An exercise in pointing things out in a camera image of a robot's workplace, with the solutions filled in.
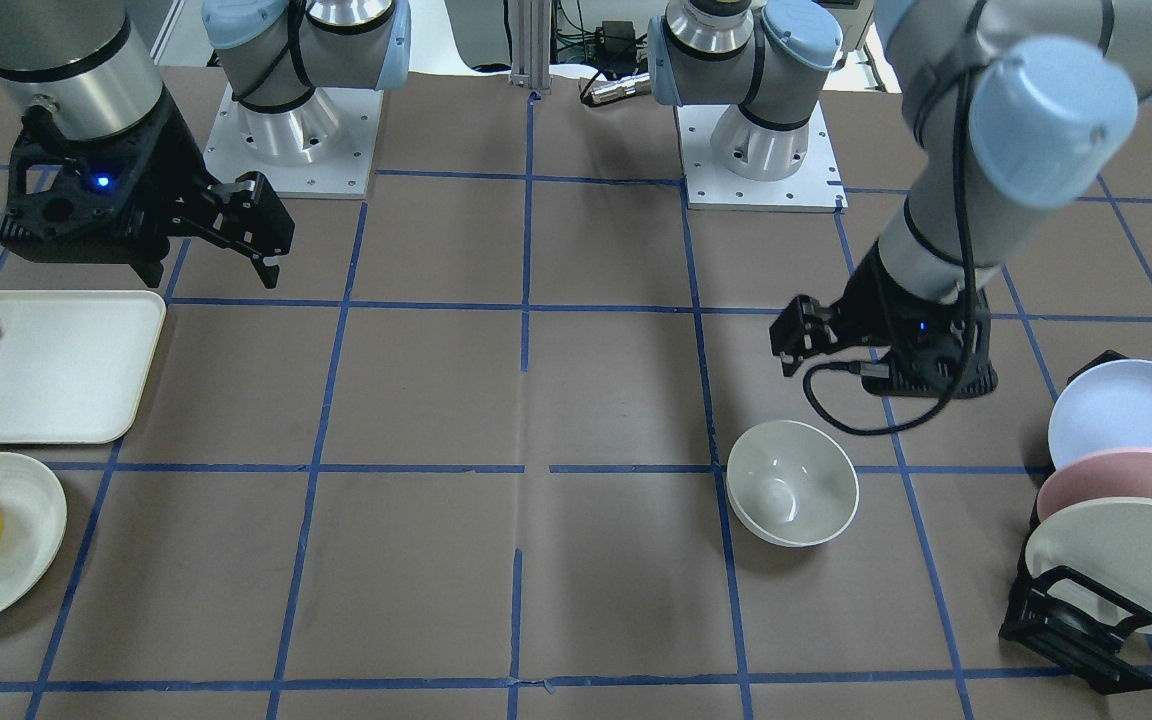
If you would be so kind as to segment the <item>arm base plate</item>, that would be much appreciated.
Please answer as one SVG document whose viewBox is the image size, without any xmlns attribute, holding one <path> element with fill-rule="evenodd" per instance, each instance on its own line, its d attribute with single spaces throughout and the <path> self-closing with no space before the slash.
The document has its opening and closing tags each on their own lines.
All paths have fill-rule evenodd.
<svg viewBox="0 0 1152 720">
<path fill-rule="evenodd" d="M 755 126 L 735 105 L 676 109 L 679 149 L 692 210 L 844 210 L 844 182 L 820 104 L 791 131 Z"/>
<path fill-rule="evenodd" d="M 298 108 L 268 114 L 225 97 L 206 167 L 221 181 L 260 172 L 283 199 L 364 200 L 384 99 L 369 88 L 316 88 Z"/>
</svg>

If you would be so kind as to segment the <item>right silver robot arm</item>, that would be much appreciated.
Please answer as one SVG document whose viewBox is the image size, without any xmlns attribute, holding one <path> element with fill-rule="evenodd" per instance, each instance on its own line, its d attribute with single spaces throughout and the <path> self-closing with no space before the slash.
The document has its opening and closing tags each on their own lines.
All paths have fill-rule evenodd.
<svg viewBox="0 0 1152 720">
<path fill-rule="evenodd" d="M 156 287 L 172 241 L 200 238 L 275 287 L 282 195 L 365 194 L 411 29 L 407 1 L 0 1 L 20 120 L 0 247 Z"/>
</svg>

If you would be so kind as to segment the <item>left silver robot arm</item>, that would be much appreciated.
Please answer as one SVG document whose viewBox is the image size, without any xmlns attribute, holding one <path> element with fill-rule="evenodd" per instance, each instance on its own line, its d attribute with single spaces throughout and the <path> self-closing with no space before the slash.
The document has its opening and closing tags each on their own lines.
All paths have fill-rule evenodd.
<svg viewBox="0 0 1152 720">
<path fill-rule="evenodd" d="M 878 1 L 874 23 L 927 161 L 840 300 L 797 296 L 771 351 L 791 377 L 882 347 L 873 395 L 987 395 L 984 287 L 1152 103 L 1152 1 Z"/>
</svg>

